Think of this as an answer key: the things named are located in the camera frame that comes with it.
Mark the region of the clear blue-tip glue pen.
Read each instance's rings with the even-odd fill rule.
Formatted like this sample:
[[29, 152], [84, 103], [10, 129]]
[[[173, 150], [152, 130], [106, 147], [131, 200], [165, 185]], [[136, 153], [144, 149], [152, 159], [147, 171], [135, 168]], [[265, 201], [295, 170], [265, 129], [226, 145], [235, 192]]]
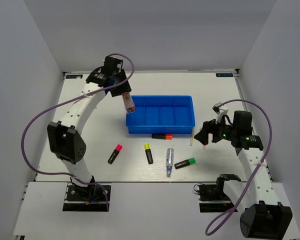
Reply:
[[174, 164], [174, 149], [168, 148], [166, 152], [166, 175], [168, 178], [171, 176], [173, 164]]

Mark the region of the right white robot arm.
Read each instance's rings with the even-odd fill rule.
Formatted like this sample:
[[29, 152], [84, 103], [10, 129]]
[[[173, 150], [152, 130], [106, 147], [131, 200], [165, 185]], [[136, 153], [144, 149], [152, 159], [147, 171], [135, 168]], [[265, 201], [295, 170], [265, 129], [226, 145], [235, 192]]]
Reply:
[[253, 134], [252, 114], [248, 111], [234, 112], [233, 121], [227, 124], [227, 110], [215, 108], [217, 117], [203, 123], [195, 139], [203, 145], [226, 140], [235, 148], [247, 183], [242, 184], [236, 174], [220, 174], [215, 184], [199, 183], [193, 190], [200, 201], [229, 200], [231, 210], [239, 212], [242, 235], [250, 239], [282, 240], [293, 218], [289, 206], [277, 197], [268, 173], [264, 146], [259, 136]]

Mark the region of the orange cap black highlighter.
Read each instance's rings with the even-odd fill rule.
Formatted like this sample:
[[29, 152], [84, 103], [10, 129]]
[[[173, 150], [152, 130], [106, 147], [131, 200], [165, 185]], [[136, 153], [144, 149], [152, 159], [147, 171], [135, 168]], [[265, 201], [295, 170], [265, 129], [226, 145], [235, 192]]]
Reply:
[[151, 135], [152, 139], [158, 139], [158, 140], [172, 140], [173, 136], [169, 133], [157, 133]]

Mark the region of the yellow cap black highlighter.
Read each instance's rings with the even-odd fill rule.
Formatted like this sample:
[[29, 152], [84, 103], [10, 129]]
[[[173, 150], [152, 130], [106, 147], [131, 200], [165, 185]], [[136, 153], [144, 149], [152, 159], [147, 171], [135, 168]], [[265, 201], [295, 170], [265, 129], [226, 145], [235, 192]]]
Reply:
[[144, 144], [144, 150], [145, 150], [145, 154], [146, 154], [146, 158], [147, 158], [148, 164], [149, 165], [153, 164], [154, 160], [153, 160], [153, 156], [152, 156], [150, 145], [148, 143]]

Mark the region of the pink cap black highlighter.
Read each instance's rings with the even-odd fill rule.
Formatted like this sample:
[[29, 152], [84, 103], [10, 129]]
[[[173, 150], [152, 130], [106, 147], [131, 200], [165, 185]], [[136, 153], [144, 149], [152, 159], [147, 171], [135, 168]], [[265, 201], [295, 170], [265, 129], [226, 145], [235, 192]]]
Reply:
[[109, 157], [109, 159], [107, 161], [109, 164], [112, 164], [115, 161], [115, 159], [117, 158], [117, 156], [121, 152], [122, 148], [123, 148], [123, 146], [121, 144], [118, 144], [116, 146], [116, 148], [113, 150], [111, 156]]

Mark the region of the green cap black highlighter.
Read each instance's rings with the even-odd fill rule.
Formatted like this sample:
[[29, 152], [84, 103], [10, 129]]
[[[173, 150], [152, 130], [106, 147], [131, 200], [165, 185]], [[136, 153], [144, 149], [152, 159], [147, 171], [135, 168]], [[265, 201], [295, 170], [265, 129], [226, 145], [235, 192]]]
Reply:
[[174, 167], [175, 167], [176, 170], [178, 170], [178, 169], [181, 169], [181, 168], [184, 168], [184, 167], [194, 165], [195, 163], [196, 163], [196, 159], [194, 157], [192, 157], [192, 158], [183, 160], [181, 162], [175, 163]]

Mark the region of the thin yellow highlighter pen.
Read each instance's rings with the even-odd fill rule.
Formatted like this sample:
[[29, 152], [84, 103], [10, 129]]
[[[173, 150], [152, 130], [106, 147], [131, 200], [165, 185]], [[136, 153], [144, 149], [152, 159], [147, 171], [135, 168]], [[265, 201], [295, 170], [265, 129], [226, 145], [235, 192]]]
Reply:
[[195, 128], [192, 128], [191, 135], [190, 135], [190, 143], [189, 143], [189, 146], [190, 146], [190, 147], [193, 146], [193, 142], [194, 142], [194, 131], [195, 131]]

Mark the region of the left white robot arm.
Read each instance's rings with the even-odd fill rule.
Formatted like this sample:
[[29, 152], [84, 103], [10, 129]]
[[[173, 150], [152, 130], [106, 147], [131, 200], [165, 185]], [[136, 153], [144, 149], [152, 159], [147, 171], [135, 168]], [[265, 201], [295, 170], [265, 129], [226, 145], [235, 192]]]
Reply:
[[123, 69], [121, 55], [108, 55], [103, 66], [97, 67], [87, 77], [83, 90], [58, 121], [47, 126], [50, 151], [66, 166], [70, 181], [79, 187], [78, 193], [89, 200], [95, 196], [93, 175], [84, 160], [87, 145], [81, 134], [97, 105], [110, 94], [112, 97], [129, 95], [132, 91]]

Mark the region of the pink glue stick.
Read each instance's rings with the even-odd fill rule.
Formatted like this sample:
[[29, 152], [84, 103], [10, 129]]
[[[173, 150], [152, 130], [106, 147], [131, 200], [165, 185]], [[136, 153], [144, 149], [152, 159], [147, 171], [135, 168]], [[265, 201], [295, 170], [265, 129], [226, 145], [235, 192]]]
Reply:
[[135, 107], [133, 98], [131, 97], [130, 93], [129, 92], [124, 93], [122, 95], [122, 99], [123, 99], [123, 103], [124, 103], [126, 113], [127, 114], [134, 113], [135, 110], [136, 110], [136, 107]]

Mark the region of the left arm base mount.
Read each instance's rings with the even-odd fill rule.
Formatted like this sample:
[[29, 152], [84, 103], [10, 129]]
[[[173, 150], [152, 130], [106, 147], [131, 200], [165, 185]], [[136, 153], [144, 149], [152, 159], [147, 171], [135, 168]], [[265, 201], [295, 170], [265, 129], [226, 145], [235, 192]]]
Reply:
[[103, 190], [99, 186], [92, 186], [86, 190], [68, 184], [65, 192], [62, 211], [63, 212], [108, 212], [111, 198], [111, 185], [102, 185]]

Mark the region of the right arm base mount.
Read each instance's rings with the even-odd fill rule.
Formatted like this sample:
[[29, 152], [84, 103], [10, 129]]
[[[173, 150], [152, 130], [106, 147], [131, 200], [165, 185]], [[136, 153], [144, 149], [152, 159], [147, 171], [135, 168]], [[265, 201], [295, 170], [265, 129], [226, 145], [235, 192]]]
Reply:
[[193, 186], [193, 191], [198, 195], [200, 213], [223, 213], [234, 206], [216, 184], [197, 183]]

